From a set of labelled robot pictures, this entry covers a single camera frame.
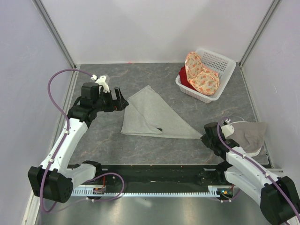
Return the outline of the grey cloth napkin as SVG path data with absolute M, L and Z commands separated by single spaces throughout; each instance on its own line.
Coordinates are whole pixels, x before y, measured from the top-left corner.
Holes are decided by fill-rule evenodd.
M 202 134 L 185 122 L 149 85 L 127 100 L 121 133 L 172 139 L 200 139 Z

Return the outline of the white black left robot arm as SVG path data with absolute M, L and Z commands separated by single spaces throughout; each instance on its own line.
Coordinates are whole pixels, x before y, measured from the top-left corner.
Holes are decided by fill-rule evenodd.
M 71 170 L 68 170 L 68 163 L 98 112 L 122 111 L 129 105 L 120 88 L 116 87 L 114 91 L 116 98 L 103 84 L 83 84 L 81 95 L 69 109 L 64 128 L 52 150 L 38 167 L 32 166 L 28 171 L 35 196 L 65 203 L 77 186 L 85 182 L 99 184 L 102 181 L 100 163 L 86 160 Z

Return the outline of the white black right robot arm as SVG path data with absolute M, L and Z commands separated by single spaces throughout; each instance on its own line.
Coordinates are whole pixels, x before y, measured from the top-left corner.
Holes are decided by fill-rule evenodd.
M 229 120 L 212 122 L 204 126 L 203 144 L 221 157 L 220 170 L 215 172 L 219 184 L 234 184 L 251 197 L 272 225 L 286 223 L 300 217 L 300 197 L 288 176 L 280 177 L 250 157 L 233 139 Z

